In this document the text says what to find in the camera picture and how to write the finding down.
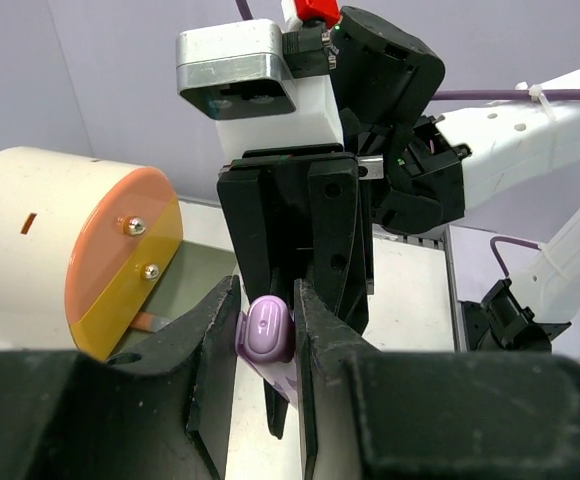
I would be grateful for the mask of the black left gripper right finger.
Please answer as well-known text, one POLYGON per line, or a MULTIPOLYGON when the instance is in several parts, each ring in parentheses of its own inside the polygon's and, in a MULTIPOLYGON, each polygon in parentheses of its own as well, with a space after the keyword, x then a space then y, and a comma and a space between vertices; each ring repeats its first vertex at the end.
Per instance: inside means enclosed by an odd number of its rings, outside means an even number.
POLYGON ((307 479, 580 479, 580 365, 382 352, 294 286, 307 479))

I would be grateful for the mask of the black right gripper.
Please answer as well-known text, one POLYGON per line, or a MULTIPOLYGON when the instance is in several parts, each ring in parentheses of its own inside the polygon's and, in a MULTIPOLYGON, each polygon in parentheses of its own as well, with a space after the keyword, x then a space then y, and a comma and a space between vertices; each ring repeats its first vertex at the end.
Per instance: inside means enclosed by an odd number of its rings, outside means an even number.
POLYGON ((313 238, 314 289, 361 334, 369 321, 362 228, 420 234, 463 217, 470 149, 452 145, 424 113, 444 78, 443 61, 376 14, 339 9, 330 77, 343 145, 249 152, 228 160, 225 171, 262 171, 269 238, 313 238))

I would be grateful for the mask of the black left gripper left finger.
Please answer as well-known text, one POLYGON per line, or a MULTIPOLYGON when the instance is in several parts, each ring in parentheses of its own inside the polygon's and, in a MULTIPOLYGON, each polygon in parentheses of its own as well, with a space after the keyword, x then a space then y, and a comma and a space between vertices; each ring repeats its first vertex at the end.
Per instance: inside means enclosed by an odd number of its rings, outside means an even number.
POLYGON ((221 479, 240 282, 98 361, 0 351, 0 479, 221 479))

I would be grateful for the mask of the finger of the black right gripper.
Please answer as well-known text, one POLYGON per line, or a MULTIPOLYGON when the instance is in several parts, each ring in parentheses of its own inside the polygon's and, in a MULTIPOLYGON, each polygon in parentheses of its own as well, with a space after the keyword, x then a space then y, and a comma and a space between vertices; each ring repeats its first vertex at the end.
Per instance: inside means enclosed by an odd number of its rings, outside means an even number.
POLYGON ((247 298, 264 295, 288 298, 278 266, 271 260, 270 209, 266 181, 259 169, 230 169, 217 183, 221 207, 241 272, 247 298))

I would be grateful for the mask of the purple highlighter cap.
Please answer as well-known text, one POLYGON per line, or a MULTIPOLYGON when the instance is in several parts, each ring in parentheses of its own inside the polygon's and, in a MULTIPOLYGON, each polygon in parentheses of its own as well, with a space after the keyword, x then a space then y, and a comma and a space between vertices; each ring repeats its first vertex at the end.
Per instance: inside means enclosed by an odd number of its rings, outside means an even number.
POLYGON ((287 304, 274 295, 254 300, 238 317, 235 349, 254 365, 289 363, 295 352, 295 333, 287 304))

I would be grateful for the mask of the orange highlighter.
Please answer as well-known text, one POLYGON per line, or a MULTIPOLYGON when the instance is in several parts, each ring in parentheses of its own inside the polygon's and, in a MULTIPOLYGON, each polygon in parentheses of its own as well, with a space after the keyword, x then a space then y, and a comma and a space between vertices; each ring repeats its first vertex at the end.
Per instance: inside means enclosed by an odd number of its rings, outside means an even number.
POLYGON ((143 332, 155 333, 167 326, 170 322, 170 319, 162 316, 138 312, 130 323, 130 327, 143 332))

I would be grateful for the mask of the pink highlighter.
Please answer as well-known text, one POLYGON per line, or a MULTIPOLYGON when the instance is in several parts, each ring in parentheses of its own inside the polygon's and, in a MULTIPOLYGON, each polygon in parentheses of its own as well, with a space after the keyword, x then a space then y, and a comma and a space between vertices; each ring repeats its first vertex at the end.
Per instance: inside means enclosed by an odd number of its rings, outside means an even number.
POLYGON ((298 407, 298 376, 295 359, 287 363, 257 364, 249 362, 249 365, 294 409, 298 407))

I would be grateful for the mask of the orange top drawer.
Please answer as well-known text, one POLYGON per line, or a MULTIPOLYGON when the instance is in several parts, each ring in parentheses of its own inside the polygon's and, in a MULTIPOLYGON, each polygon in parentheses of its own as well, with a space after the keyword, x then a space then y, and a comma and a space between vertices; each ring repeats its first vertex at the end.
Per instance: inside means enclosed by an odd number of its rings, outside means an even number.
POLYGON ((165 175, 140 167, 117 182, 97 204, 77 237, 66 274, 65 311, 81 320, 141 241, 165 220, 166 237, 183 239, 178 200, 165 175))

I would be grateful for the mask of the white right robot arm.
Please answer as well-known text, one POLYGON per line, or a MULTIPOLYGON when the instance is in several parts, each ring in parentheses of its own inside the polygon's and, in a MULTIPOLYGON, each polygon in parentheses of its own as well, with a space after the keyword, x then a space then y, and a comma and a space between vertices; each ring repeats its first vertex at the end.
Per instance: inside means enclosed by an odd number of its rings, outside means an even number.
POLYGON ((374 227, 425 234, 580 161, 580 69, 444 100, 443 61, 384 18, 292 1, 287 23, 243 18, 177 41, 181 97, 213 119, 217 192, 248 309, 235 349, 266 383, 268 426, 297 401, 297 281, 356 332, 369 321, 374 227))

